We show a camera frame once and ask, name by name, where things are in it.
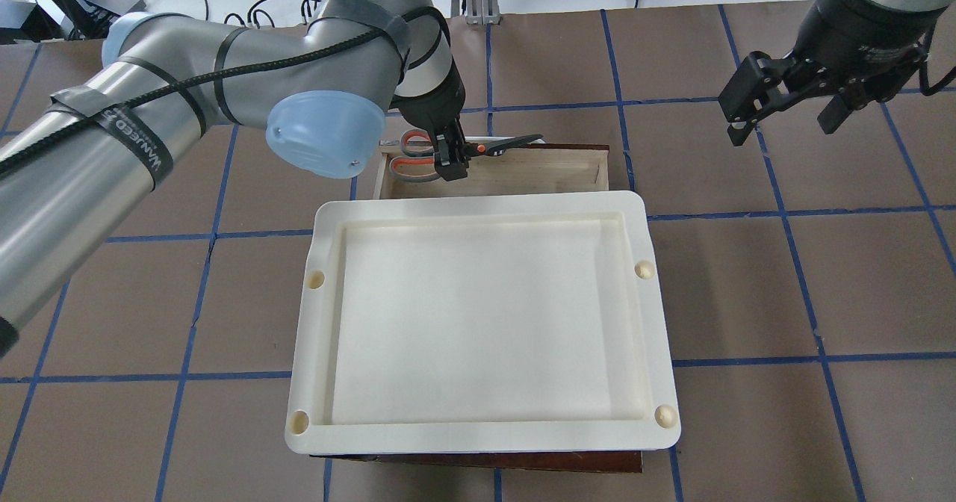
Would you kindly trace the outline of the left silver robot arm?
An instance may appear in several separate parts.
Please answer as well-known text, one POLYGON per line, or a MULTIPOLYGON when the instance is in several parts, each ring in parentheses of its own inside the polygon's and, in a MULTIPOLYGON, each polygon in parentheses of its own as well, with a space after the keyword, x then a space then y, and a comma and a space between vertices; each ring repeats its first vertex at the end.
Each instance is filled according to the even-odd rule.
POLYGON ((102 65, 2 148, 3 353, 219 122, 348 179, 396 108, 431 138, 443 178, 467 172, 464 84, 431 0, 323 0, 301 37, 136 12, 111 26, 102 65))

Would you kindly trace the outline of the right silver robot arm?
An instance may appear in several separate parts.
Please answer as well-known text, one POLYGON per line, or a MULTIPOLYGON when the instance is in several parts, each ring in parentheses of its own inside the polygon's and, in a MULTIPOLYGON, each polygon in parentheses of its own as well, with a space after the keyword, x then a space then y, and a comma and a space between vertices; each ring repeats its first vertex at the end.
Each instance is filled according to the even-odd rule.
POLYGON ((923 96, 954 80, 928 82, 928 57, 938 19, 954 0, 815 0, 782 58, 750 52, 718 102, 734 146, 769 115, 807 99, 828 98, 817 115, 833 134, 856 111, 893 99, 913 76, 923 96))

